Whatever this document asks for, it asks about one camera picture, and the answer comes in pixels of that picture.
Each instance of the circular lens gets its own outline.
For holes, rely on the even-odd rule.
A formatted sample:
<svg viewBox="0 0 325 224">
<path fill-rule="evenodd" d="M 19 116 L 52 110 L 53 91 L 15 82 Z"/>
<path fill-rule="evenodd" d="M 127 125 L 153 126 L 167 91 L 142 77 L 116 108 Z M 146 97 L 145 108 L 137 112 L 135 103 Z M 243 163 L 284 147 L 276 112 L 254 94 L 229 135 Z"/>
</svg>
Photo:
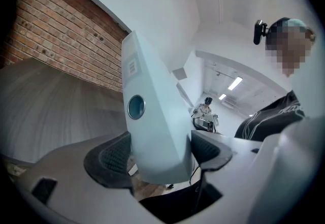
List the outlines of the circular lens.
<svg viewBox="0 0 325 224">
<path fill-rule="evenodd" d="M 140 95 L 133 96 L 127 105 L 127 112 L 130 118 L 137 120 L 142 117 L 146 107 L 146 102 Z"/>
</svg>

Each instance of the fluorescent light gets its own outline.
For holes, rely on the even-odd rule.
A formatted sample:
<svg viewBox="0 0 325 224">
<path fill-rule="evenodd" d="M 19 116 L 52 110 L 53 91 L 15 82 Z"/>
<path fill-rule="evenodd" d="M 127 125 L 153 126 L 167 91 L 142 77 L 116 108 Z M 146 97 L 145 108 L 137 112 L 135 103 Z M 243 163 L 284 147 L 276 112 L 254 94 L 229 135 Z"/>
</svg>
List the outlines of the fluorescent light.
<svg viewBox="0 0 325 224">
<path fill-rule="evenodd" d="M 229 86 L 228 89 L 233 90 L 243 79 L 241 77 L 237 77 L 234 82 Z"/>
<path fill-rule="evenodd" d="M 219 97 L 219 99 L 220 99 L 220 100 L 223 100 L 223 98 L 224 98 L 225 96 L 226 96 L 225 94 L 222 94 L 222 95 Z"/>
</svg>

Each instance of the person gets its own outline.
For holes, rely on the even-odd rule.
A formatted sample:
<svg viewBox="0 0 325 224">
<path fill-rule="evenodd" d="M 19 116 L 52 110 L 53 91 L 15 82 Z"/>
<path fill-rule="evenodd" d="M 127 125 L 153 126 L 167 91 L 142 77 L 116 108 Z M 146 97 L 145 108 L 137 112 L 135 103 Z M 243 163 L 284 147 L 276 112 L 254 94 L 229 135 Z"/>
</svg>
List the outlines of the person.
<svg viewBox="0 0 325 224">
<path fill-rule="evenodd" d="M 212 98 L 207 97 L 204 100 L 204 104 L 203 103 L 199 104 L 198 107 L 193 110 L 193 115 L 191 117 L 204 119 L 204 117 L 211 115 L 212 110 L 209 107 L 211 103 L 212 103 Z"/>
<path fill-rule="evenodd" d="M 290 77 L 310 55 L 314 41 L 314 32 L 304 22 L 281 18 L 270 26 L 266 34 L 266 52 L 276 58 L 276 62 L 282 65 L 282 73 Z M 292 90 L 243 121 L 235 137 L 263 141 L 304 117 L 304 111 Z"/>
</svg>

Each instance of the black cap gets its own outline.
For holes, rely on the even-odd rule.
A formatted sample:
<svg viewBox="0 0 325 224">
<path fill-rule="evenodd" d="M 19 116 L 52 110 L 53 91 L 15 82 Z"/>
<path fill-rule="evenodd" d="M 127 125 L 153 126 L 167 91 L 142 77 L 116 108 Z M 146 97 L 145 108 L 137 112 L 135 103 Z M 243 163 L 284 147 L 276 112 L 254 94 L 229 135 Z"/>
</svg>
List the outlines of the black cap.
<svg viewBox="0 0 325 224">
<path fill-rule="evenodd" d="M 212 102 L 212 98 L 206 98 L 204 100 L 204 104 L 207 104 L 207 105 L 211 104 L 211 102 Z"/>
</svg>

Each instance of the brick wall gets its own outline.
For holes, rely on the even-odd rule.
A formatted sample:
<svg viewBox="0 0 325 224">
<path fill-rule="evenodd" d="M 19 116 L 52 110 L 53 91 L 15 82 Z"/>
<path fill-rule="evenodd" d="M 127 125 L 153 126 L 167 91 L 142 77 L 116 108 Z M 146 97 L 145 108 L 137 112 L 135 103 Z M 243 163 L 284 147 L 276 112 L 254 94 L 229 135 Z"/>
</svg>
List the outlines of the brick wall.
<svg viewBox="0 0 325 224">
<path fill-rule="evenodd" d="M 121 42 L 127 32 L 91 0 L 17 0 L 1 65 L 34 57 L 122 92 Z"/>
</svg>

